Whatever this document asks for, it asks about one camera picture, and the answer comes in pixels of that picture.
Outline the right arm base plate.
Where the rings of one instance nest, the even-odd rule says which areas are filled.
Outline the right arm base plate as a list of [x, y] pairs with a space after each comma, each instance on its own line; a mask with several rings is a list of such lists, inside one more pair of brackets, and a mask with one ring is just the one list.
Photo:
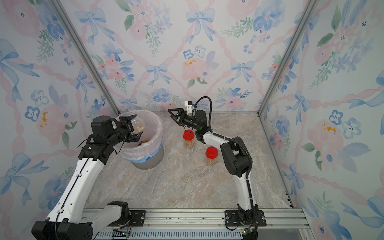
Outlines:
[[226, 210], [225, 225], [227, 227], [249, 227], [256, 224], [257, 227], [266, 227], [266, 217], [263, 211], [257, 210], [256, 215], [252, 211]]

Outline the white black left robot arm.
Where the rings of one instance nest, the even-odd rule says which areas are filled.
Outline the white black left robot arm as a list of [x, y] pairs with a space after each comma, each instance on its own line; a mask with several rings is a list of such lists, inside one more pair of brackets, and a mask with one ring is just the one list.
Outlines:
[[46, 220], [37, 221], [32, 235], [37, 240], [92, 240], [112, 223], [128, 226], [132, 215], [126, 202], [111, 202], [82, 222], [89, 193], [116, 145], [139, 142], [145, 122], [137, 115], [114, 119], [100, 116], [92, 123], [92, 134], [79, 154], [75, 172]]

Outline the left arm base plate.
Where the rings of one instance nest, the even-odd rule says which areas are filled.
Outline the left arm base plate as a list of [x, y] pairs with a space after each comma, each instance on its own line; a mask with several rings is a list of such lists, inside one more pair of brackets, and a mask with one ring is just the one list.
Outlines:
[[113, 227], [143, 227], [146, 217], [145, 210], [130, 210], [128, 217], [110, 224]]

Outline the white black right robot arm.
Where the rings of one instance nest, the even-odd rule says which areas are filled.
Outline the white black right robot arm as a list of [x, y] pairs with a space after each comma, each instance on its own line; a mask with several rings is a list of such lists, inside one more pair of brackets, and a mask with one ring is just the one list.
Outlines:
[[193, 129], [199, 142], [221, 151], [225, 167], [234, 177], [240, 220], [245, 226], [256, 227], [258, 206], [254, 201], [250, 181], [253, 160], [243, 140], [215, 133], [210, 125], [210, 117], [203, 110], [189, 114], [182, 108], [176, 108], [169, 109], [168, 113], [179, 126]]

